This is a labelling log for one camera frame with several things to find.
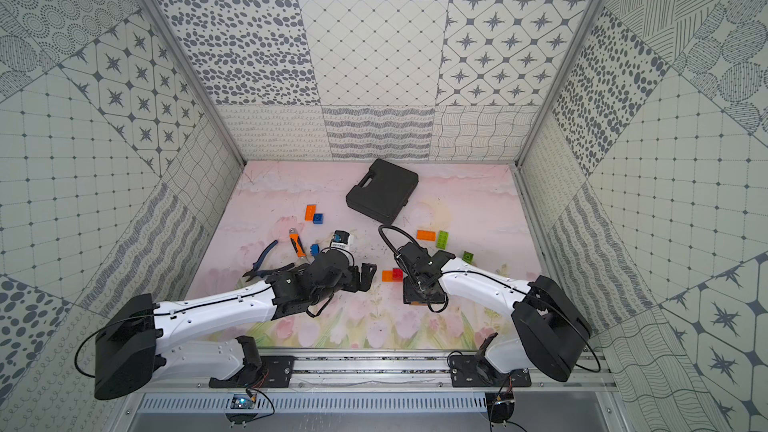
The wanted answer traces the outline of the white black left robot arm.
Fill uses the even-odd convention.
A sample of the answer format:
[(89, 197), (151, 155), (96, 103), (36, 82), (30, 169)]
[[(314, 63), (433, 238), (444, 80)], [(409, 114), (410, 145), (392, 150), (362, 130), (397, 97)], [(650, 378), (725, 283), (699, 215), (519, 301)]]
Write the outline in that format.
[(212, 388), (258, 384), (265, 372), (254, 338), (216, 345), (201, 337), (292, 315), (315, 318), (336, 293), (369, 291), (376, 266), (351, 259), (343, 249), (327, 248), (309, 264), (231, 292), (187, 301), (157, 302), (151, 294), (129, 299), (95, 334), (95, 399), (120, 398), (174, 377), (206, 378)]

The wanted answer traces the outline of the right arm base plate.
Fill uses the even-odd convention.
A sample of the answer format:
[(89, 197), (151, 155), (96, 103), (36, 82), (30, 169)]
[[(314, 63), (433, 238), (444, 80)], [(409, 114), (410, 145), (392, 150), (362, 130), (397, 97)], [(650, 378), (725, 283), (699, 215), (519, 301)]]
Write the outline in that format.
[(447, 365), (454, 388), (519, 388), (532, 385), (526, 369), (501, 373), (474, 355), (450, 354), (447, 357)]

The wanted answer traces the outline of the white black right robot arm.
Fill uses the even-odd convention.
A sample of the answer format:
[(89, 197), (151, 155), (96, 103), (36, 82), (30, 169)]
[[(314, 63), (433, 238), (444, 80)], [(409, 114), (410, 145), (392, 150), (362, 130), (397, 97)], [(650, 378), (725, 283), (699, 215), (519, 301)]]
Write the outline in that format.
[(591, 326), (551, 278), (532, 282), (484, 271), (462, 258), (409, 242), (393, 251), (404, 271), (404, 291), (427, 305), (464, 298), (512, 320), (516, 335), (489, 335), (474, 356), (477, 374), (493, 384), (507, 374), (534, 368), (566, 382), (589, 344)]

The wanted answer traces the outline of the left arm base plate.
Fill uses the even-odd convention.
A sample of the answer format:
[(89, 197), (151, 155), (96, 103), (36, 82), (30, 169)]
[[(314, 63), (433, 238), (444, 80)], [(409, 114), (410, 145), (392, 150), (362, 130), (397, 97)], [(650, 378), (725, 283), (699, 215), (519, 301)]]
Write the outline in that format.
[(208, 387), (225, 388), (288, 388), (296, 361), (295, 356), (262, 356), (259, 365), (245, 365), (231, 378), (211, 378)]

